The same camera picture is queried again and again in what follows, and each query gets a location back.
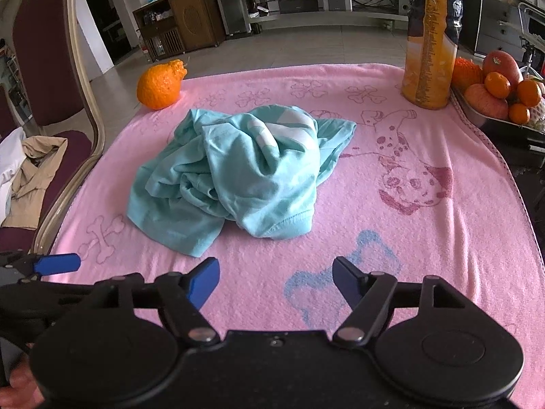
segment dog drawing on blanket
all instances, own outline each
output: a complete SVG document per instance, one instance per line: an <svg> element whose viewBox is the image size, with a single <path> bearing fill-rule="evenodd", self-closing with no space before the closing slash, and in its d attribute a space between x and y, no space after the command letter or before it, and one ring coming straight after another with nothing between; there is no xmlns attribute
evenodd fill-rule
<svg viewBox="0 0 545 409"><path fill-rule="evenodd" d="M358 121L366 126L360 128L359 147L341 155L343 158L376 155L383 169L378 189L380 199L403 215L436 206L452 195L451 168L421 161L400 132L403 121L414 118L414 110L397 110L387 115L379 110L364 110Z"/></svg>

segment fruit bowl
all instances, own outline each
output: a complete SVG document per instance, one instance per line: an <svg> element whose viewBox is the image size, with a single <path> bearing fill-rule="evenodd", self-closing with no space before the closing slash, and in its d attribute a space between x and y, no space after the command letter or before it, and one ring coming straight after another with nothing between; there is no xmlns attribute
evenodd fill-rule
<svg viewBox="0 0 545 409"><path fill-rule="evenodd" d="M528 126L519 126L510 121L486 117L473 109L457 89L454 96L467 119L482 130L489 138L499 138L508 143L537 145L545 147L545 133Z"/></svg>

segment doorway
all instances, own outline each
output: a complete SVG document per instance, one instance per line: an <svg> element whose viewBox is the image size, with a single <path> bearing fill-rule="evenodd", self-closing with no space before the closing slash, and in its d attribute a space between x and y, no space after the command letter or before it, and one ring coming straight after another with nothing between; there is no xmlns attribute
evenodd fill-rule
<svg viewBox="0 0 545 409"><path fill-rule="evenodd" d="M113 0L87 0L91 15L112 61L117 63L132 51Z"/></svg>

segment garment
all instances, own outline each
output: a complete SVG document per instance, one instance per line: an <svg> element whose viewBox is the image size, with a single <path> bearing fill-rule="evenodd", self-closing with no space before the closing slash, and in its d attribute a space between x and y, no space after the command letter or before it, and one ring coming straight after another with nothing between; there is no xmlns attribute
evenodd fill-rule
<svg viewBox="0 0 545 409"><path fill-rule="evenodd" d="M255 237L303 235L316 187L354 130L351 121L315 120L297 107L233 116L192 109L173 141L138 170L127 216L153 240L195 257L226 219Z"/></svg>
<svg viewBox="0 0 545 409"><path fill-rule="evenodd" d="M26 155L22 141L26 138L22 127L18 127L0 142L0 225L11 206L12 183Z"/></svg>
<svg viewBox="0 0 545 409"><path fill-rule="evenodd" d="M66 138L35 136L22 142L26 159L12 184L12 205L3 227L37 229L46 189L68 146ZM40 159L37 166L32 160Z"/></svg>

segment teal shirt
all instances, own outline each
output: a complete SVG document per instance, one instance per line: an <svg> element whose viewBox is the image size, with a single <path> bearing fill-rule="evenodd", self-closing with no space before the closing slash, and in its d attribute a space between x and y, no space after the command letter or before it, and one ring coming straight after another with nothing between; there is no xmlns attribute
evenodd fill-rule
<svg viewBox="0 0 545 409"><path fill-rule="evenodd" d="M127 216L148 237L200 257L226 219L254 237L311 230L316 187L333 171L355 123L315 120L297 107L228 115L192 109L174 139L138 169Z"/></svg>

